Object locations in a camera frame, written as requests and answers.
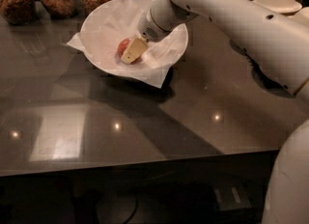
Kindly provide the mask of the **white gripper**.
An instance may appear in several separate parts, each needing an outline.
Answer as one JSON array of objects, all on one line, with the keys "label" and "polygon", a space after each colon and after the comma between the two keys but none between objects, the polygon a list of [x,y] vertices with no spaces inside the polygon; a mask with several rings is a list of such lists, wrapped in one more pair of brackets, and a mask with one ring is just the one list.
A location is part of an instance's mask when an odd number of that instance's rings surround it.
[{"label": "white gripper", "polygon": [[[151,6],[141,15],[138,32],[149,42],[161,42],[172,32],[169,18],[167,10]],[[120,58],[124,63],[135,62],[149,48],[144,39],[134,37],[120,43]]]}]

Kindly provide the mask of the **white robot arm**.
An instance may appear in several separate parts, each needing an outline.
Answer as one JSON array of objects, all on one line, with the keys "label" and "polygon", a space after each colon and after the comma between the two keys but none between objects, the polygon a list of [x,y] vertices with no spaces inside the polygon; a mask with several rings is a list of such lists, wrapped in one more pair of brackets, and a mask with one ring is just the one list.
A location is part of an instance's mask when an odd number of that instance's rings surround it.
[{"label": "white robot arm", "polygon": [[[249,0],[155,0],[138,33],[160,42],[178,25],[208,18],[295,99],[309,106],[309,29]],[[309,224],[309,121],[282,146],[270,176],[262,224]]]}]

